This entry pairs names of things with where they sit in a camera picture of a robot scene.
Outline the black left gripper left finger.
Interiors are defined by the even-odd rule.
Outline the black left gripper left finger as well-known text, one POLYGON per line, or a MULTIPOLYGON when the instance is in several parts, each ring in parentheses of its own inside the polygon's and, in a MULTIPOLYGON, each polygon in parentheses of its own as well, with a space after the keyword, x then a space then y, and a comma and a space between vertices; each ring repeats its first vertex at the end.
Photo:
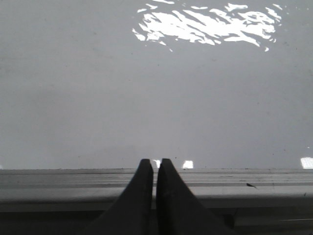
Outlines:
POLYGON ((147 235, 153 192, 153 169, 142 159, 114 204, 82 230, 83 235, 147 235))

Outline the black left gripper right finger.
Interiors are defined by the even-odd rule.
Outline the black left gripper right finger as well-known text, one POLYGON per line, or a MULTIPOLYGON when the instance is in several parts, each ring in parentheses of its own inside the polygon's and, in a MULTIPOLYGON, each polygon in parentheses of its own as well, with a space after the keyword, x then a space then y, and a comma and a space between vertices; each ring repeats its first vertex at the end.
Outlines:
POLYGON ((200 203, 170 159, 162 159, 158 170, 156 210, 161 235, 235 234, 200 203))

